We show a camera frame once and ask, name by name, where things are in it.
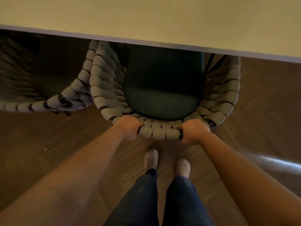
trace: dark green seat cushion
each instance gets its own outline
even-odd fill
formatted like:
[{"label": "dark green seat cushion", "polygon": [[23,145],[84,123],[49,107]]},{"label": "dark green seat cushion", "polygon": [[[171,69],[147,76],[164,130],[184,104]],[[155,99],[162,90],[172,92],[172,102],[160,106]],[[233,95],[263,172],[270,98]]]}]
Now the dark green seat cushion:
[{"label": "dark green seat cushion", "polygon": [[124,80],[134,112],[158,120],[183,119],[201,99],[204,54],[133,45]]}]

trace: shoe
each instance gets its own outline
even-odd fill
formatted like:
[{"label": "shoe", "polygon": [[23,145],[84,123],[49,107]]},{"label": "shoe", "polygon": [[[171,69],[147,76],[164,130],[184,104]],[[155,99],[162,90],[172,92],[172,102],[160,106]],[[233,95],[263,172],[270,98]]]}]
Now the shoe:
[{"label": "shoe", "polygon": [[158,160],[159,155],[156,149],[150,149],[145,153],[144,166],[145,172],[149,169],[156,169],[158,175]]},{"label": "shoe", "polygon": [[190,164],[186,159],[179,159],[177,162],[177,168],[175,175],[183,176],[188,178],[190,175]]}]

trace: forearm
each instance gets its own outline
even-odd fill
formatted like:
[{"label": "forearm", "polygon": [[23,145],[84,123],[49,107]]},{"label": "forearm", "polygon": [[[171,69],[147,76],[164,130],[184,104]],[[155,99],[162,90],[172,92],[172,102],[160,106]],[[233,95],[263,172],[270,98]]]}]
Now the forearm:
[{"label": "forearm", "polygon": [[300,225],[296,195],[214,134],[200,137],[200,145],[250,225]]},{"label": "forearm", "polygon": [[72,223],[90,200],[122,138],[113,126],[80,149],[0,213],[2,224]]}]

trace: blue jeans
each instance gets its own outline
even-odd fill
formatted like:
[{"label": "blue jeans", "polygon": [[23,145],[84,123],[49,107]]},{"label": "blue jeans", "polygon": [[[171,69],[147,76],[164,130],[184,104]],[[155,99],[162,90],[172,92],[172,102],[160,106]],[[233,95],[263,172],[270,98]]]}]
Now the blue jeans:
[{"label": "blue jeans", "polygon": [[[158,226],[157,174],[150,169],[113,210],[104,226]],[[176,176],[166,192],[162,226],[213,225],[194,185],[183,176]]]}]

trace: brown floor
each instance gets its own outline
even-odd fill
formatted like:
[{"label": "brown floor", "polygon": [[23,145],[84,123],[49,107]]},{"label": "brown floor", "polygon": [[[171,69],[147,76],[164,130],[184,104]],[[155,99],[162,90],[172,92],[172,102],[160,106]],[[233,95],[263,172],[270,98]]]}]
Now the brown floor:
[{"label": "brown floor", "polygon": [[[241,89],[232,114],[213,128],[234,149],[301,163],[301,64],[242,58]],[[110,127],[94,106],[64,114],[0,112],[0,209],[5,208],[42,176]],[[176,160],[190,161],[190,179],[216,226],[247,225],[213,165],[199,146],[138,138],[117,149],[102,182],[78,225],[101,225],[120,199],[144,173],[146,150],[160,154],[160,223],[165,192],[174,177]],[[301,176],[267,170],[301,196]]]}]

